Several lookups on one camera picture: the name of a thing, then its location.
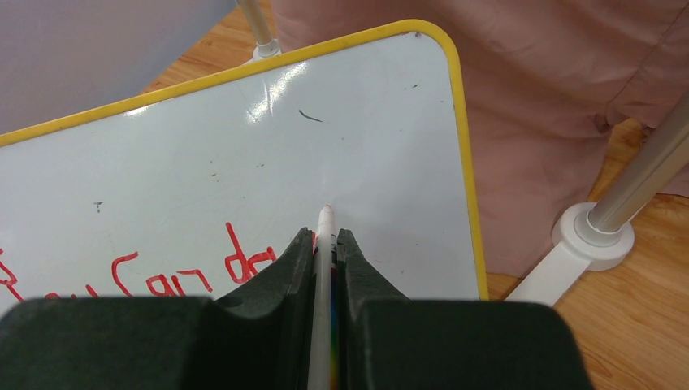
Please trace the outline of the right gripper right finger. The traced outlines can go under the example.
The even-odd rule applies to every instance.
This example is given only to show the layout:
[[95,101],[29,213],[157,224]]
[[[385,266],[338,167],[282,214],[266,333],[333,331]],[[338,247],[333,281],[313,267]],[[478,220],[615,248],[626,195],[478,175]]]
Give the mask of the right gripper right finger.
[[590,389],[565,320],[529,302],[411,299],[339,232],[344,389]]

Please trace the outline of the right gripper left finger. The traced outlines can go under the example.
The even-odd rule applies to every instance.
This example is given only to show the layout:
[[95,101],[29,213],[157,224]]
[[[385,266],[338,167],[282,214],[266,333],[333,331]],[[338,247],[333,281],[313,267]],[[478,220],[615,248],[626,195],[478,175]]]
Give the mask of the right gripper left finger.
[[303,389],[312,233],[209,297],[34,299],[1,320],[4,389]]

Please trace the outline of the white red marker pen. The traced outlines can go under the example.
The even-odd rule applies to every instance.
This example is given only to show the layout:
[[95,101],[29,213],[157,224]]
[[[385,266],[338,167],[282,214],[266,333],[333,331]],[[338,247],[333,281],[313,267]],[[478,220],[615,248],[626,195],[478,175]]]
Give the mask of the white red marker pen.
[[325,205],[318,215],[314,250],[314,306],[310,339],[308,389],[330,389],[332,381],[332,267],[336,251],[336,218]]

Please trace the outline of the yellow framed whiteboard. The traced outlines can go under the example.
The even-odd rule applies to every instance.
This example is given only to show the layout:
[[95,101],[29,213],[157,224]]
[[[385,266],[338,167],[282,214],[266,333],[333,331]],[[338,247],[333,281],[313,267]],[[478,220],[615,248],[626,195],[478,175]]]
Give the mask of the yellow framed whiteboard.
[[1,137],[1,309],[221,297],[324,206],[406,296],[488,297],[462,74],[408,19]]

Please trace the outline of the white clothes rack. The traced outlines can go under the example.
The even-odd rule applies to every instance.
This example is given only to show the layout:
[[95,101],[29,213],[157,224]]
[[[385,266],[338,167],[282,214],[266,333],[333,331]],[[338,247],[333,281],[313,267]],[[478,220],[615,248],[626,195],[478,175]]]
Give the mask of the white clothes rack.
[[564,209],[552,247],[511,298],[555,303],[585,271],[615,267],[630,252],[630,220],[656,193],[688,193],[688,90],[657,128],[637,119],[615,125],[585,201]]

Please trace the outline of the pink shorts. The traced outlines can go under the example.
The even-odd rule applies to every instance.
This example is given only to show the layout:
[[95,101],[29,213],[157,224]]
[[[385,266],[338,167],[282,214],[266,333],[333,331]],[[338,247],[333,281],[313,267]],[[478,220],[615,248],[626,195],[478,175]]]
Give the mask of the pink shorts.
[[612,128],[657,128],[688,90],[685,1],[274,1],[283,51],[393,21],[460,55],[486,268],[525,275],[583,202]]

